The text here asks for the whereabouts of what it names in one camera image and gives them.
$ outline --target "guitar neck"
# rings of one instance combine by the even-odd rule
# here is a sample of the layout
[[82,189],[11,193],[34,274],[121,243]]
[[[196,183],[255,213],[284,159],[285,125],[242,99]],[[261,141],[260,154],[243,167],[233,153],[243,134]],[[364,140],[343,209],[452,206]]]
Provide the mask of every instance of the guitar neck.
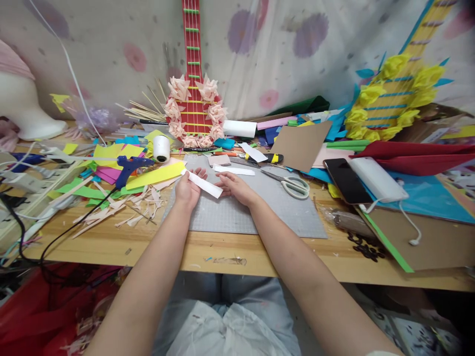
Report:
[[187,58],[186,80],[190,87],[196,87],[195,80],[202,83],[201,74],[201,39],[199,0],[182,0],[183,30]]

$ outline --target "hand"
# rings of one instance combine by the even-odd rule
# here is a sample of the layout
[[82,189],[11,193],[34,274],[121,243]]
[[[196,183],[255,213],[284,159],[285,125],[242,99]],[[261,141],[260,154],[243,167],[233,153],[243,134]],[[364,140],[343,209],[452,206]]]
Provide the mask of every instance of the hand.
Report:
[[[208,178],[205,168],[196,168],[195,174],[203,179]],[[189,172],[186,172],[178,182],[175,203],[184,206],[191,212],[198,202],[201,189],[195,183],[189,180],[189,177]]]
[[230,172],[220,172],[216,175],[220,181],[215,186],[221,187],[223,193],[221,196],[232,195],[241,204],[250,207],[258,202],[261,197],[249,185],[247,185],[241,178]]

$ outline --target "white power bank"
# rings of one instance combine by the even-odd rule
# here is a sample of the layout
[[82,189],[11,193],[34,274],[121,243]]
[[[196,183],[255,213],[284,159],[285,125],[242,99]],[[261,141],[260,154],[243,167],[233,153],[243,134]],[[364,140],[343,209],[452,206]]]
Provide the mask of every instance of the white power bank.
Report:
[[409,198],[409,194],[371,157],[353,158],[348,162],[358,177],[382,203]]

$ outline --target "smartphone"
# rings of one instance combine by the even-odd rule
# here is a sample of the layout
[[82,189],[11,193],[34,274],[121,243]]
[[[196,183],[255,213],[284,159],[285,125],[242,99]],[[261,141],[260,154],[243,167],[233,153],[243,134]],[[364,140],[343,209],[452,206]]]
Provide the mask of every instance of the smartphone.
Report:
[[344,158],[324,160],[323,164],[328,169],[330,177],[332,177],[347,204],[356,205],[373,202],[363,183]]

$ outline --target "wooden desk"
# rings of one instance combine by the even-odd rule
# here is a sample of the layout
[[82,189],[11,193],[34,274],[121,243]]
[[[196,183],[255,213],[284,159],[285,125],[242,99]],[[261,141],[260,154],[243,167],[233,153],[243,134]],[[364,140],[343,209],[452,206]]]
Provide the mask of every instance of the wooden desk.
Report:
[[[108,189],[110,186],[106,184],[104,188]],[[162,198],[168,201],[171,191],[172,187],[162,190]],[[330,197],[327,190],[322,190],[321,184],[311,183],[310,198],[313,196],[325,207],[341,207],[337,200]],[[71,226],[74,219],[85,214],[89,209],[84,208],[84,203],[82,203],[78,207],[56,214],[42,228],[44,235],[40,240],[42,245],[28,248],[25,255],[32,259],[39,259],[44,247]],[[164,211],[165,207],[157,211],[154,221],[158,225]],[[126,224],[120,228],[114,226],[134,214],[132,210],[125,208],[74,240],[62,238],[59,246],[50,249],[47,259],[133,266],[158,229],[154,224],[146,224],[145,219],[140,220],[135,227]],[[361,253],[353,250],[354,244],[347,239],[346,233],[325,221],[323,217],[322,220],[329,239],[304,239],[304,241],[340,282],[475,291],[475,283],[466,275],[463,268],[428,270],[409,274],[405,273],[391,258],[379,259],[378,263],[366,259]],[[231,259],[236,257],[245,259],[245,265],[232,264]],[[258,235],[190,231],[181,269],[277,276]]]

